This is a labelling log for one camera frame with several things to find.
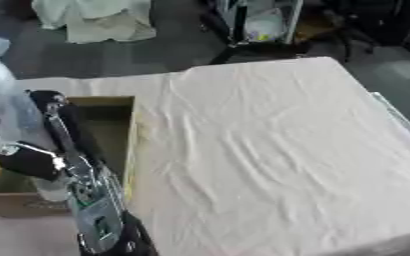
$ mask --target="white fabric pile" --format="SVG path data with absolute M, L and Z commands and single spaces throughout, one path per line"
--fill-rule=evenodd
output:
M 66 26 L 70 43 L 135 41 L 156 35 L 149 21 L 150 0 L 34 0 L 32 7 L 43 28 Z

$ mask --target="chair wheel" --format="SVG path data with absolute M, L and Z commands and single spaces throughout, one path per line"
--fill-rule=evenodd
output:
M 210 31 L 210 29 L 207 26 L 205 26 L 204 24 L 200 24 L 200 31 L 205 33 L 205 32 Z

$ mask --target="beige sheet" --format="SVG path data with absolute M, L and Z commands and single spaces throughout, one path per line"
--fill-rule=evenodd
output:
M 20 84 L 136 95 L 130 209 L 163 256 L 385 255 L 410 245 L 410 133 L 332 59 Z M 55 232 L 54 243 L 74 236 L 69 225 Z M 32 235 L 3 235 L 17 251 L 62 255 Z

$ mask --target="office chair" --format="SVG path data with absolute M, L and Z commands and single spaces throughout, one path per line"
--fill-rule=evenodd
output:
M 336 30 L 336 35 L 345 48 L 345 62 L 351 59 L 351 40 L 367 43 L 366 52 L 374 53 L 378 44 L 362 33 L 362 23 L 381 26 L 398 11 L 400 2 L 401 0 L 323 0 L 325 8 L 343 18 L 343 24 Z

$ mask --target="chair leg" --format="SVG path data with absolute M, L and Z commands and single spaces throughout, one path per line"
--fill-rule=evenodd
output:
M 209 65 L 225 64 L 236 52 L 237 49 L 235 47 L 227 46 L 219 55 L 211 60 Z
M 367 49 L 365 50 L 366 53 L 368 54 L 373 54 L 375 51 L 375 48 L 377 46 L 377 43 L 375 40 L 371 39 L 370 37 L 364 35 L 364 34 L 359 34 L 359 33 L 355 33 L 351 35 L 351 38 L 353 40 L 359 41 L 359 42 L 364 42 L 366 44 L 368 44 Z
M 343 30 L 338 31 L 336 35 L 345 48 L 344 62 L 350 62 L 352 53 L 352 45 L 350 42 L 350 38 L 346 35 L 345 31 Z

